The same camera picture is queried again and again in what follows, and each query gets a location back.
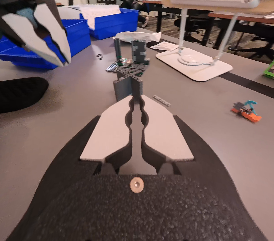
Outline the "grey brick wall assembly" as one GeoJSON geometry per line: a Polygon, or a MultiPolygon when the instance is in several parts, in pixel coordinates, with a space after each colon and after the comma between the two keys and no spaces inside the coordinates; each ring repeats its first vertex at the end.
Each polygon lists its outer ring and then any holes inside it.
{"type": "Polygon", "coordinates": [[[139,102],[143,93],[143,81],[134,75],[125,75],[116,79],[113,81],[113,86],[117,102],[130,95],[135,102],[139,102]]]}

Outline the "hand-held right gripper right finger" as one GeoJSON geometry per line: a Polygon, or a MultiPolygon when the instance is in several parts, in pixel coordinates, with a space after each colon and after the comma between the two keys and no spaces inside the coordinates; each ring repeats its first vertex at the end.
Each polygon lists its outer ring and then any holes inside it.
{"type": "Polygon", "coordinates": [[[143,124],[141,150],[147,163],[192,161],[194,156],[172,113],[142,95],[140,97],[143,124]]]}

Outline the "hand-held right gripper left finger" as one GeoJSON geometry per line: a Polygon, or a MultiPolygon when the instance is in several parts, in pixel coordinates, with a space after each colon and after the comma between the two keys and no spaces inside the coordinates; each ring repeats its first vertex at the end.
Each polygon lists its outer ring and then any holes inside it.
{"type": "Polygon", "coordinates": [[[81,156],[81,161],[106,162],[132,142],[134,98],[127,96],[106,109],[100,116],[81,156]]]}

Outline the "white paper sheet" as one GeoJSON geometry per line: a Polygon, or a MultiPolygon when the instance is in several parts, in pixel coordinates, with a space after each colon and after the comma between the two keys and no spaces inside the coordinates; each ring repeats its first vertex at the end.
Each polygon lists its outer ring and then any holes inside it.
{"type": "Polygon", "coordinates": [[[89,28],[95,29],[95,18],[104,17],[113,14],[120,14],[121,10],[119,5],[105,5],[105,4],[93,4],[93,5],[80,5],[79,10],[81,11],[84,19],[87,20],[89,28]]]}

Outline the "white paper bag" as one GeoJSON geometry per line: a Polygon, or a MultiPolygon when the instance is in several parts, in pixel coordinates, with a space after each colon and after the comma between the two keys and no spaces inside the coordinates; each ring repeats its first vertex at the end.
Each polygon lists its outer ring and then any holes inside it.
{"type": "Polygon", "coordinates": [[[129,42],[132,43],[132,41],[134,40],[144,40],[146,41],[146,43],[148,42],[159,42],[161,39],[161,35],[162,33],[146,33],[146,32],[130,32],[130,31],[126,31],[126,32],[120,32],[118,34],[116,34],[114,37],[112,37],[112,39],[120,39],[123,42],[129,42]]]}
{"type": "Polygon", "coordinates": [[[174,51],[178,48],[178,45],[163,41],[156,45],[151,46],[150,48],[155,50],[161,50],[161,51],[174,51]]]}

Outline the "grey brick baseplate build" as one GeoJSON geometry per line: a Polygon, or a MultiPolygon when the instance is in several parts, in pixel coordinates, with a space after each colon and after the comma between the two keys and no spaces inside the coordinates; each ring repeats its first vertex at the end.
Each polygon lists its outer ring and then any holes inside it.
{"type": "Polygon", "coordinates": [[[150,63],[150,59],[146,57],[146,41],[133,40],[131,42],[131,59],[122,58],[121,40],[119,38],[114,38],[114,47],[116,61],[112,63],[105,71],[112,73],[118,73],[119,71],[122,71],[133,74],[137,77],[141,77],[150,63]]]}

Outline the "orange toy minifigure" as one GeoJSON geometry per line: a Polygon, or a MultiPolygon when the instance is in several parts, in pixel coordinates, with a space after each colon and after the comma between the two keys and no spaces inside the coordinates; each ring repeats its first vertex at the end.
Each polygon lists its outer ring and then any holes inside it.
{"type": "Polygon", "coordinates": [[[257,105],[257,102],[252,100],[247,100],[245,103],[235,102],[231,111],[250,122],[257,123],[262,117],[257,115],[254,105],[257,105]]]}

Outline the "black office chair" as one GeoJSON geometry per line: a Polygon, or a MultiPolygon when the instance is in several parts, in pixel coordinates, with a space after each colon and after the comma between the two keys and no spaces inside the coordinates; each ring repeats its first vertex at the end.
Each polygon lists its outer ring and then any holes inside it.
{"type": "Polygon", "coordinates": [[[213,23],[214,23],[213,17],[209,17],[209,18],[194,18],[193,16],[187,17],[186,25],[185,25],[184,40],[192,43],[196,42],[200,45],[206,46],[213,28],[213,23]],[[198,40],[191,35],[194,32],[199,34],[201,30],[205,30],[202,40],[198,40]]]}
{"type": "Polygon", "coordinates": [[[273,37],[258,37],[241,35],[238,40],[231,42],[228,46],[228,52],[246,58],[270,63],[274,59],[273,37]]]}

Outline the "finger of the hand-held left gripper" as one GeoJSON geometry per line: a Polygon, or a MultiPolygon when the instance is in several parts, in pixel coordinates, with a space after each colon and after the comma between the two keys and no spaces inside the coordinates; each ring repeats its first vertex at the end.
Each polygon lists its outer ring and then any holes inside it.
{"type": "Polygon", "coordinates": [[[63,62],[35,32],[32,23],[23,16],[9,13],[2,16],[4,22],[25,43],[26,48],[44,58],[50,63],[64,67],[63,62]]]}
{"type": "Polygon", "coordinates": [[[65,62],[70,64],[71,52],[65,29],[61,27],[48,6],[45,3],[38,4],[34,10],[34,17],[40,25],[47,29],[65,62]]]}

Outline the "grey desk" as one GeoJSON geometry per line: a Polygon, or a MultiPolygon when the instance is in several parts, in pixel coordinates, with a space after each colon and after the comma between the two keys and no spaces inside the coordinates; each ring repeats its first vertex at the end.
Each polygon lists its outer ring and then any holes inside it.
{"type": "MultiPolygon", "coordinates": [[[[156,59],[156,51],[147,52],[151,62],[142,76],[144,94],[169,102],[170,112],[215,151],[255,223],[273,240],[273,80],[261,76],[266,65],[225,54],[232,72],[199,83],[156,59]],[[247,100],[257,102],[255,112],[262,117],[257,123],[231,111],[235,102],[247,100]]],[[[58,152],[115,103],[116,75],[105,72],[114,55],[111,39],[92,39],[65,68],[38,71],[1,61],[1,81],[42,77],[49,82],[38,103],[1,114],[1,240],[25,214],[58,152]]]]}

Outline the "blue plastic bin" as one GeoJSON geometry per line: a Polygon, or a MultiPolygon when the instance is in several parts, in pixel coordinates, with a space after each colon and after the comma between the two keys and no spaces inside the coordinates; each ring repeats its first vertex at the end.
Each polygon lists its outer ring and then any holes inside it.
{"type": "Polygon", "coordinates": [[[95,18],[95,29],[89,28],[90,36],[102,40],[114,37],[120,32],[135,32],[138,26],[138,10],[121,8],[120,14],[95,18]]]}
{"type": "MultiPolygon", "coordinates": [[[[72,57],[91,45],[87,20],[62,20],[62,23],[67,31],[67,40],[72,57]]],[[[32,51],[28,52],[18,47],[5,36],[0,40],[0,59],[9,61],[16,66],[49,70],[57,68],[57,65],[46,61],[32,51]]]]}

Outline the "green toy set box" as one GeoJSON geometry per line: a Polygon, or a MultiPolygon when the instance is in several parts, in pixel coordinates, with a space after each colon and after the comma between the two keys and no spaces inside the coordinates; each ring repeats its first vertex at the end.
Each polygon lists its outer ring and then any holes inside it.
{"type": "Polygon", "coordinates": [[[274,79],[274,61],[268,66],[268,68],[263,73],[264,76],[274,79]]]}

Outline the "white book stand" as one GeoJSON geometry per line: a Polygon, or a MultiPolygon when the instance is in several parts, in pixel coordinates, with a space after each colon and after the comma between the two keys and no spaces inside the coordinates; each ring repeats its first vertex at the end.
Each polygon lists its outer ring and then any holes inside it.
{"type": "Polygon", "coordinates": [[[236,23],[238,15],[273,13],[273,0],[161,0],[165,5],[175,5],[181,9],[179,45],[173,51],[165,51],[156,58],[166,63],[193,81],[205,82],[233,69],[230,64],[220,61],[224,48],[236,23]],[[226,9],[234,13],[218,49],[218,54],[210,57],[184,46],[187,11],[226,9]]]}

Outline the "grey flat plate brick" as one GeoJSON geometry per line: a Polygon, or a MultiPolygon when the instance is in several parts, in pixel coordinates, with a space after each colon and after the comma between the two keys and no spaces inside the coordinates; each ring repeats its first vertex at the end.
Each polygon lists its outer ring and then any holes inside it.
{"type": "Polygon", "coordinates": [[[157,100],[158,102],[160,102],[161,104],[167,106],[167,107],[170,107],[171,104],[167,101],[165,101],[164,99],[160,98],[159,96],[157,95],[153,95],[153,99],[157,100]]]}

